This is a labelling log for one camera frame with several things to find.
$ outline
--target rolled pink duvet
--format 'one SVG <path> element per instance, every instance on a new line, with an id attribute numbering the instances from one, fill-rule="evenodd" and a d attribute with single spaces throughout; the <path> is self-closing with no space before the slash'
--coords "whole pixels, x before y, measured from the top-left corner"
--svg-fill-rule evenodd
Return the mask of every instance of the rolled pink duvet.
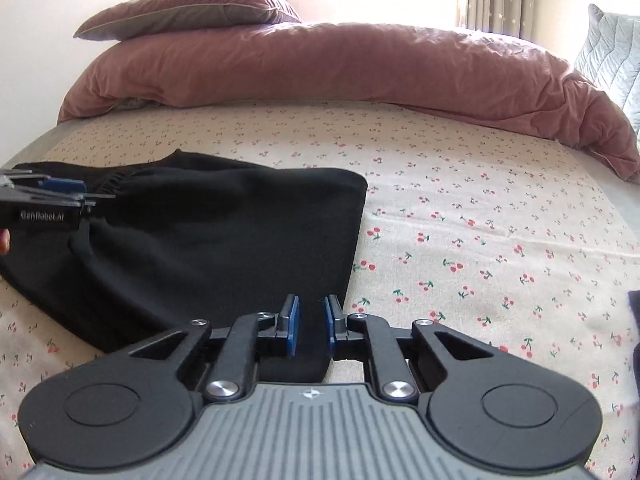
<path id="1" fill-rule="evenodd" d="M 283 23 L 126 40 L 97 57 L 58 121 L 126 98 L 194 107 L 236 100 L 385 102 L 585 149 L 640 180 L 636 134 L 563 59 L 494 34 L 366 23 Z"/>

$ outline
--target cherry print bed sheet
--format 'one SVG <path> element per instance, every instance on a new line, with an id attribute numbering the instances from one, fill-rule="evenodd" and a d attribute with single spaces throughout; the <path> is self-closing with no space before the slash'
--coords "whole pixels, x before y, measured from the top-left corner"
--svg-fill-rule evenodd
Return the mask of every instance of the cherry print bed sheet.
<path id="1" fill-rule="evenodd" d="M 393 105 L 234 104 L 88 120 L 44 160 L 114 166 L 176 148 L 276 168 L 332 166 L 369 189 L 347 313 L 427 317 L 584 384 L 604 412 L 588 467 L 638 466 L 638 240 L 560 144 Z M 24 394 L 94 349 L 0 286 L 0 478 L 30 466 L 15 419 Z M 357 380 L 352 363 L 328 380 Z"/>

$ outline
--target metal screw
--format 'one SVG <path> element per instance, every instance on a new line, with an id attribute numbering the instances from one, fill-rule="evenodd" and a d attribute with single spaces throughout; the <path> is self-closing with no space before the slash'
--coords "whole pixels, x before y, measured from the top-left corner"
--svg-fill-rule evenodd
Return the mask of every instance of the metal screw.
<path id="1" fill-rule="evenodd" d="M 382 391 L 394 399 L 405 399 L 414 394 L 415 388 L 404 381 L 391 381 L 382 386 Z"/>
<path id="2" fill-rule="evenodd" d="M 207 384 L 205 391 L 211 397 L 233 397 L 240 391 L 240 387 L 231 381 L 213 381 Z"/>

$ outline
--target light blue quilted pillow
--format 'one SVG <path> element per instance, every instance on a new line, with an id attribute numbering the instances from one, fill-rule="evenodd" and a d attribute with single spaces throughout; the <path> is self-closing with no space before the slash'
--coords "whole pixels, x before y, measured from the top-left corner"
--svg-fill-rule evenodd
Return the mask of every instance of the light blue quilted pillow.
<path id="1" fill-rule="evenodd" d="M 607 92 L 640 130 L 640 16 L 602 12 L 589 5 L 589 35 L 575 67 Z"/>

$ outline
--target triangular cutout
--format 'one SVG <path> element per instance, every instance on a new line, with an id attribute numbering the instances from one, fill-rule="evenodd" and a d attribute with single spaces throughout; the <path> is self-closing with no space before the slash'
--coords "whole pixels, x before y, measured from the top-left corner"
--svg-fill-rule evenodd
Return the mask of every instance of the triangular cutout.
<path id="1" fill-rule="evenodd" d="M 444 348 L 446 348 L 447 351 L 452 355 L 452 357 L 457 361 L 485 359 L 492 356 L 489 352 L 482 350 L 477 346 L 473 346 L 466 341 L 462 341 L 462 339 L 458 339 L 456 336 L 450 334 L 449 332 L 436 332 L 436 337 L 444 345 Z"/>
<path id="2" fill-rule="evenodd" d="M 154 361 L 164 361 L 174 353 L 180 343 L 187 337 L 186 332 L 174 332 L 158 341 L 153 341 L 147 346 L 143 346 L 133 351 L 131 357 L 139 357 L 143 359 L 153 359 Z"/>

